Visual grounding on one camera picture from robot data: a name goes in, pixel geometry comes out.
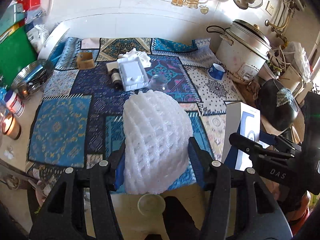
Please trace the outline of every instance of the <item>rice cooker handle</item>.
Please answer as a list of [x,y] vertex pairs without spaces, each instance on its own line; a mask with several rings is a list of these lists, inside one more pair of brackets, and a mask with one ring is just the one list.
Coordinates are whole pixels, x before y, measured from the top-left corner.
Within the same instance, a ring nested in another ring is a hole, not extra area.
[[222,38],[223,40],[225,40],[227,43],[229,43],[230,46],[233,45],[233,40],[228,38],[226,35],[220,35],[220,38]]

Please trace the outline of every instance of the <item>brown cardboard box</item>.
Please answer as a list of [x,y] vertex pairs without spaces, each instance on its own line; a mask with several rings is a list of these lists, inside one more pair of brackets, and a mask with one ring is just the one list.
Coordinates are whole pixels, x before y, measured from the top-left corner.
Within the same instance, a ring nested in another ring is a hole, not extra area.
[[77,55],[77,67],[80,70],[94,68],[94,60],[91,52],[80,52]]

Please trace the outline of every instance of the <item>candle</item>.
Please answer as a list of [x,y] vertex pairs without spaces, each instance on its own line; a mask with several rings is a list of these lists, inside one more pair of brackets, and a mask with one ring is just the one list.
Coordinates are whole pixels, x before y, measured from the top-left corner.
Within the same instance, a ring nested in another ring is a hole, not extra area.
[[20,137],[21,126],[11,113],[3,120],[2,133],[13,140],[17,140]]

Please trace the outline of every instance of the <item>silver screw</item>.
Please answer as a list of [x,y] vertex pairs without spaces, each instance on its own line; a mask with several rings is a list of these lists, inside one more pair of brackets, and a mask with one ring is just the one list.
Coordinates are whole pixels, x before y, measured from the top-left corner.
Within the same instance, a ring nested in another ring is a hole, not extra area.
[[69,167],[69,168],[66,168],[66,170],[64,171],[66,174],[70,174],[73,172],[73,168],[72,167]]
[[101,167],[105,167],[105,166],[108,165],[108,161],[106,161],[106,160],[100,161],[100,162],[99,162],[99,165],[100,165]]
[[219,162],[219,161],[213,161],[213,162],[211,163],[211,165],[212,165],[213,167],[220,167],[220,166],[221,166],[221,162]]
[[249,173],[249,174],[255,174],[255,170],[254,170],[254,168],[247,168],[247,173]]

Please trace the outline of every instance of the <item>white tissue paper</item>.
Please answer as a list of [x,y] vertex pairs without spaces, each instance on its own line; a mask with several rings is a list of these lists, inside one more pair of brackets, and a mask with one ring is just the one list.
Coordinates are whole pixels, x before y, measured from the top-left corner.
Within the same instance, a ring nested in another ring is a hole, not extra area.
[[141,91],[124,103],[124,186],[127,193],[159,194],[186,170],[191,120],[160,91]]
[[119,54],[118,58],[124,57],[139,57],[144,68],[151,67],[150,57],[144,51],[137,51],[133,48],[131,51],[126,52],[126,54]]

